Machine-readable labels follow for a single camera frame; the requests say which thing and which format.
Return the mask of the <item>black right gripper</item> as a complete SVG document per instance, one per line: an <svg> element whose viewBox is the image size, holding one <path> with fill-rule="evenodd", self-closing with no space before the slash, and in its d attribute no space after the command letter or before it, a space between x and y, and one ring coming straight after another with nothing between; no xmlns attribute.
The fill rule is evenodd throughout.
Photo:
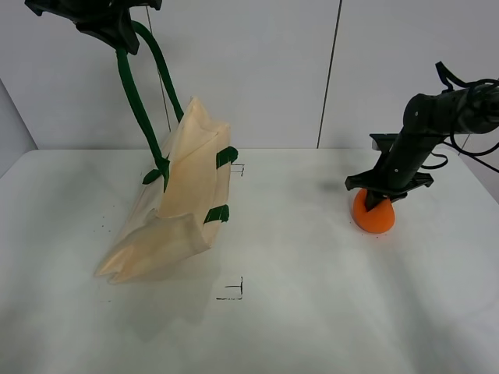
<svg viewBox="0 0 499 374"><path fill-rule="evenodd" d="M380 151L374 167L345 180L347 190L365 189L365 208L369 212L384 201L403 199L408 192L421 186L429 187L434 180L420 171L434 150L432 136L405 134L372 134L373 148Z"/></svg>

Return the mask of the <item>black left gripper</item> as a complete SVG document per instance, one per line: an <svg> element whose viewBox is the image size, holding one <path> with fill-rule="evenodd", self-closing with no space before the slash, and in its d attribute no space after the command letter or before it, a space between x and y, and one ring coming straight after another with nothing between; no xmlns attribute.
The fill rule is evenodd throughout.
<svg viewBox="0 0 499 374"><path fill-rule="evenodd" d="M80 31L91 30L97 38L115 50L124 49L136 55L140 46L133 29L130 9L147 6L160 10L162 0L82 0L82 1L25 1L24 4L37 16L49 12L70 19Z"/></svg>

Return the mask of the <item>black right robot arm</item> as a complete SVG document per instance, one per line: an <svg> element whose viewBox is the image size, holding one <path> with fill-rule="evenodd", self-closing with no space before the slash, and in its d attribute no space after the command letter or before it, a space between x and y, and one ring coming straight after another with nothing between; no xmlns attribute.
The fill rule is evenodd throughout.
<svg viewBox="0 0 499 374"><path fill-rule="evenodd" d="M434 182L420 169L437 168L424 164L437 145L457 134L485 134L497 128L498 82L492 79L438 95L419 93L408 102L399 133L370 136L380 157L369 171L348 176L345 187L367 191L367 210L382 199L404 199L413 189Z"/></svg>

